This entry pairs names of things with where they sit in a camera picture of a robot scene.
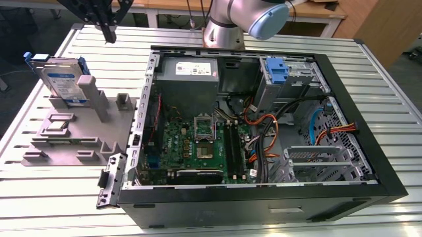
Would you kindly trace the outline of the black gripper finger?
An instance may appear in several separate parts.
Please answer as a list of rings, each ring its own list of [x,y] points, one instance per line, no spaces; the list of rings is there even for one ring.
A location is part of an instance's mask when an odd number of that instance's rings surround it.
[[[58,2],[82,19],[93,23],[103,32],[106,42],[112,42],[112,1],[110,0],[58,0]]]
[[[133,6],[133,1],[132,0],[120,0],[120,10],[112,12],[112,17],[109,21],[109,29],[110,29],[110,40],[109,42],[116,42],[117,41],[117,34],[116,34],[116,29],[117,26],[121,24],[132,6]]]

